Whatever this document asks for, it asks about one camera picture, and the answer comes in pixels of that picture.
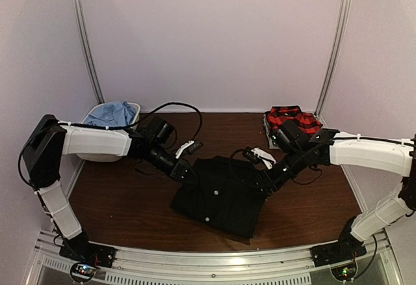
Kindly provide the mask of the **black long sleeve shirt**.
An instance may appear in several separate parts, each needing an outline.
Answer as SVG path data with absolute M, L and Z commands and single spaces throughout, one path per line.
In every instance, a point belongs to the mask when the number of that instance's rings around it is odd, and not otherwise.
M 184 184 L 176 192 L 170 207 L 215 229 L 252 238 L 258 217 L 267 199 L 256 182 L 257 169 L 247 161 L 215 156 L 198 158 L 193 165 L 200 184 Z

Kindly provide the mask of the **red black plaid shirt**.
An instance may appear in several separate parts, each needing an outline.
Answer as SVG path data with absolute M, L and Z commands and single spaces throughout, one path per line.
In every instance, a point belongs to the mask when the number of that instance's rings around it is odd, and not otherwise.
M 289 120 L 309 135 L 316 134 L 322 128 L 322 123 L 313 113 L 303 112 L 298 105 L 273 106 L 270 111 L 265 113 L 265 116 L 270 131 L 280 129 Z

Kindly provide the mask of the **white plastic basin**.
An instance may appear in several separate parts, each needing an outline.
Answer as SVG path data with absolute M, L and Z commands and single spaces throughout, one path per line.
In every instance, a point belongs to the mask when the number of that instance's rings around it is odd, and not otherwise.
M 128 102 L 128 103 L 136 107 L 136 116 L 133 119 L 133 122 L 135 122 L 139 119 L 140 106 L 137 103 L 131 103 L 131 102 Z M 76 153 L 76 155 L 83 160 L 93 161 L 93 162 L 116 162 L 122 158 L 122 156 L 118 156 L 116 154 L 108 154 L 108 153 L 102 153 L 102 154 Z

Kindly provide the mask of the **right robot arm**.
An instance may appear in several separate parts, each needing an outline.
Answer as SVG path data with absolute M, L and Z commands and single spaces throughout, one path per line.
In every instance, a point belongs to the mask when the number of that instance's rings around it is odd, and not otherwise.
M 304 170 L 272 195 L 259 218 L 257 234 L 269 234 L 277 247 L 329 241 L 347 217 L 374 207 L 401 181 L 397 174 L 358 166 L 322 171 Z

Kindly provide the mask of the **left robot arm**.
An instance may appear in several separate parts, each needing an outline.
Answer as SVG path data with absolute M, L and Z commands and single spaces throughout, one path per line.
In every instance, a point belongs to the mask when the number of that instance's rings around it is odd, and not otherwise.
M 97 127 L 59 121 L 44 115 L 35 126 L 19 155 L 28 172 L 28 184 L 44 203 L 46 213 L 63 238 L 70 240 L 69 252 L 80 262 L 94 254 L 82 236 L 83 227 L 61 186 L 62 161 L 67 156 L 112 156 L 141 159 L 180 183 L 196 183 L 185 154 L 193 154 L 202 144 L 191 139 L 170 153 L 165 142 L 174 132 L 167 121 L 156 117 L 146 127 Z

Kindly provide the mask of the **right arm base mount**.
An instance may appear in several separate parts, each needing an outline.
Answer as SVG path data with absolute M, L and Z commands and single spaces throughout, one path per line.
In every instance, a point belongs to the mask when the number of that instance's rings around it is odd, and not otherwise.
M 367 254 L 363 242 L 358 241 L 351 234 L 352 223 L 354 220 L 355 217 L 346 222 L 337 241 L 316 245 L 310 249 L 315 267 L 353 260 L 358 256 Z

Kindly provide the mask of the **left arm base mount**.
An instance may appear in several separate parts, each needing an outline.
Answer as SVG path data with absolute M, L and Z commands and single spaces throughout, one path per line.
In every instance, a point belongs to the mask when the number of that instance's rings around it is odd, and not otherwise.
M 114 247 L 91 243 L 84 231 L 71 239 L 64 237 L 59 250 L 61 257 L 106 268 L 112 267 L 115 253 Z

